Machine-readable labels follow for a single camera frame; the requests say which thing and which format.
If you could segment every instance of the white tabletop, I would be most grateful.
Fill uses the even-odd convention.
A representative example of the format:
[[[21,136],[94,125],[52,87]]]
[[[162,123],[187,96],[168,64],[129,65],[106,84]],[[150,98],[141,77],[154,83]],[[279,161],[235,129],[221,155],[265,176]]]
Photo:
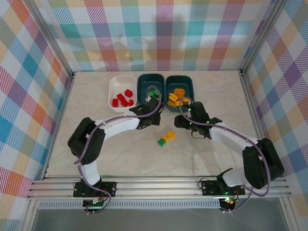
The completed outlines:
[[[187,75],[192,78],[196,101],[201,101],[210,117],[255,137],[244,92],[236,71],[158,71],[158,72],[79,72],[73,84],[62,124],[51,154],[46,176],[77,175],[76,157],[67,141],[85,117],[102,120],[119,115],[108,106],[108,88],[112,77],[145,73]],[[97,159],[101,175],[217,175],[230,167],[243,165],[239,154],[222,143],[191,137],[191,132],[174,126],[167,107],[160,126],[130,130],[104,141]],[[169,130],[176,138],[160,147],[157,141]]]

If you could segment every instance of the green lego brick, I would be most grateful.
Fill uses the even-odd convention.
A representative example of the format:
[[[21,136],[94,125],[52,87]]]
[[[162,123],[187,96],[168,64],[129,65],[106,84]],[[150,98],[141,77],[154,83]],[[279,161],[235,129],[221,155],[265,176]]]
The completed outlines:
[[[159,146],[163,147],[165,145],[166,141],[161,138],[157,143],[159,144]]]
[[[148,96],[149,96],[149,97],[153,97],[153,96],[154,96],[153,91],[149,91],[149,92],[148,92]]]
[[[158,90],[154,90],[153,93],[154,93],[155,96],[159,96]]]

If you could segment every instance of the vent grille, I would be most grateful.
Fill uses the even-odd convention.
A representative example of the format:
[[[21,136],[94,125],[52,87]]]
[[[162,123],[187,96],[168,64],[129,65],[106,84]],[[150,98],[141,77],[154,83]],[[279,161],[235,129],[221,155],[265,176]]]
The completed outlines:
[[[113,199],[108,208],[129,209],[178,209],[178,208],[217,208],[219,199],[172,199],[172,200],[117,200]],[[81,200],[43,200],[39,209],[82,209]]]

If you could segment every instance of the white plastic bin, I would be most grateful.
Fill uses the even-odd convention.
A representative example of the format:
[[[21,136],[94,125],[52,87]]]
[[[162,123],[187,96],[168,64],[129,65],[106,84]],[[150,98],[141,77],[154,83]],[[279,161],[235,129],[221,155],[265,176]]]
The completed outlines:
[[[129,89],[133,92],[131,98],[125,95],[126,89]],[[121,102],[119,101],[118,107],[112,106],[112,99],[116,99],[118,94],[122,94],[127,101],[133,100],[134,104],[132,106],[123,107]],[[110,80],[109,83],[109,98],[108,98],[109,106],[115,112],[127,112],[130,108],[136,106],[137,103],[137,81],[134,76],[116,76]]]

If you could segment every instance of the red lego brick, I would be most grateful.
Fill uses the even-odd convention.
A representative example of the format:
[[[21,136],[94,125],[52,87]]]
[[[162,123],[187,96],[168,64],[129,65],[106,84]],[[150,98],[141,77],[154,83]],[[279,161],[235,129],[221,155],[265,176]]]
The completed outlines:
[[[125,95],[127,97],[132,97],[133,96],[133,92],[131,90],[129,90],[129,89],[127,89],[124,93],[125,93]]]
[[[122,95],[121,93],[118,94],[118,95],[116,95],[116,96],[117,96],[117,98],[118,98],[121,102],[125,100],[124,95]]]
[[[123,107],[127,107],[127,106],[128,106],[128,102],[127,102],[126,100],[123,100],[123,101],[121,102],[121,105],[122,105]]]
[[[113,107],[118,107],[119,106],[119,99],[113,99],[112,100],[112,106]]]
[[[129,106],[134,105],[134,101],[133,101],[133,100],[129,100],[128,105],[129,105]]]

